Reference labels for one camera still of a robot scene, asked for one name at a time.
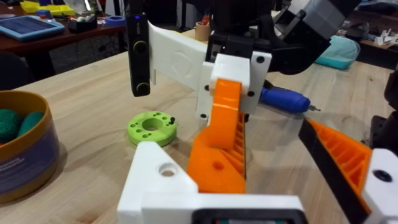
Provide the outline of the bare white left gripper left finger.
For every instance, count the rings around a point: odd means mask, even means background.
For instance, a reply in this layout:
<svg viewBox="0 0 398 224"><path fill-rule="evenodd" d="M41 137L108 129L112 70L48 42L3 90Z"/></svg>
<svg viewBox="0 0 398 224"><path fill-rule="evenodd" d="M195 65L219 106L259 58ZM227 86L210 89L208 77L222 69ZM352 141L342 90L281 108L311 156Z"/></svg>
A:
<svg viewBox="0 0 398 224"><path fill-rule="evenodd" d="M119 223L191 223L193 209L181 200L197 184L155 142L140 142L117 206Z"/></svg>

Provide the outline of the orange white left gripper right finger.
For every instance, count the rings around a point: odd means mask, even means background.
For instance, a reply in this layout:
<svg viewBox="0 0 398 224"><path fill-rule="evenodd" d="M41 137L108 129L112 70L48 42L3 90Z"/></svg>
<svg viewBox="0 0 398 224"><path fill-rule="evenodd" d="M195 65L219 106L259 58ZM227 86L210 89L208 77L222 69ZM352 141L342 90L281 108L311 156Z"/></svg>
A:
<svg viewBox="0 0 398 224"><path fill-rule="evenodd" d="M298 137L350 223L397 223L397 138L370 148L307 118Z"/></svg>

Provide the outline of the finger of the orange white right gripper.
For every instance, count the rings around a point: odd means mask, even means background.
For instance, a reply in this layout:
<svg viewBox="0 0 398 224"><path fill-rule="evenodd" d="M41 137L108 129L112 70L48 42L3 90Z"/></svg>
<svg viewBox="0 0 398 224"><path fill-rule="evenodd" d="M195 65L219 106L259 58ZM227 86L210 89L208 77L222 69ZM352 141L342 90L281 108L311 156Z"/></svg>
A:
<svg viewBox="0 0 398 224"><path fill-rule="evenodd" d="M211 105L213 97L210 95L210 77L214 64L211 62L203 62L201 73L199 76L199 86L197 95L197 105L195 108L195 116L200 119L207 120L211 114Z"/></svg>
<svg viewBox="0 0 398 224"><path fill-rule="evenodd" d="M207 127L211 147L232 150L238 115L254 114L272 55L254 51L251 58L218 54L210 75L213 97Z"/></svg>

